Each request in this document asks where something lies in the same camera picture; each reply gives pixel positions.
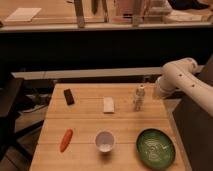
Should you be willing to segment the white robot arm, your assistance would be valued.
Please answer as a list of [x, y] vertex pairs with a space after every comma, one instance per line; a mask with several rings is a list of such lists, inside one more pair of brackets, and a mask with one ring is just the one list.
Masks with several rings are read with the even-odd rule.
[[197, 69], [198, 64], [193, 58], [164, 64], [162, 75], [155, 82], [153, 95], [166, 98], [179, 88], [213, 117], [213, 87], [194, 76]]

